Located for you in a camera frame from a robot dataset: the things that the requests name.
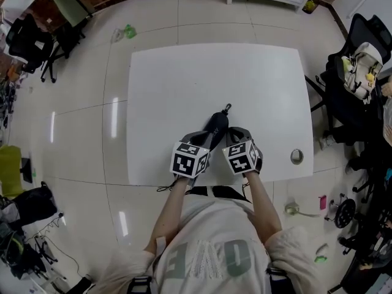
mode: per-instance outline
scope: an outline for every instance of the pink object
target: pink object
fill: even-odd
[[[320,210],[326,208],[326,195],[320,197]]]

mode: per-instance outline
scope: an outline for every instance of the black device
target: black device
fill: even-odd
[[[226,135],[228,130],[227,115],[231,107],[231,104],[227,104],[226,108],[224,108],[221,112],[214,113],[203,129],[213,135],[213,139],[209,147],[210,151],[212,151]]]

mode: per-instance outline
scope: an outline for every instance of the white t-shirt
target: white t-shirt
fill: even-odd
[[[297,294],[326,293],[312,257],[307,234],[291,228],[260,242],[248,219],[246,202],[187,195],[181,228],[154,270],[161,294],[271,293],[268,265],[287,272]],[[135,276],[145,274],[154,255],[118,250],[101,280],[89,292],[125,294]]]

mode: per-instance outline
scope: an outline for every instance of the tiled floor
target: tiled floor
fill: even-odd
[[[128,23],[138,35],[111,44],[113,30]],[[23,83],[9,143],[31,156],[36,183],[45,180],[65,212],[66,225],[60,222],[60,228],[51,229],[49,236],[77,258],[81,273],[95,278],[105,268],[110,249],[118,244],[145,245],[167,197],[155,188],[128,186],[126,100],[133,51],[208,42],[291,47],[298,49],[304,72],[314,78],[323,71],[327,56],[344,43],[326,8],[319,6],[312,15],[297,14],[287,6],[259,0],[234,0],[232,5],[225,0],[130,0],[97,14],[85,31],[87,39],[69,60],[59,62],[55,84],[41,83],[38,72]],[[309,98],[312,105],[319,101],[311,89]],[[312,114],[315,139],[325,128],[324,119],[323,110]],[[318,264],[327,287],[339,282],[352,258],[352,254],[344,257],[336,243],[341,230],[323,217],[287,217],[283,207],[295,199],[303,212],[317,213],[319,196],[351,195],[351,187],[362,177],[361,173],[344,173],[352,151],[342,145],[321,151],[315,142],[313,176],[266,184],[284,227],[304,225],[314,251],[329,244],[328,261]],[[126,236],[121,213],[127,221]],[[53,251],[60,259],[58,269],[75,283],[75,263]]]

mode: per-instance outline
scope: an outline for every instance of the white table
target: white table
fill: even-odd
[[[133,53],[127,106],[127,158],[131,185],[163,186],[173,145],[202,130],[227,103],[230,126],[249,130],[263,153],[263,181],[313,173],[311,109],[298,51],[240,43],[209,43]],[[232,173],[221,148],[199,186],[242,181]],[[294,149],[304,154],[294,165]]]

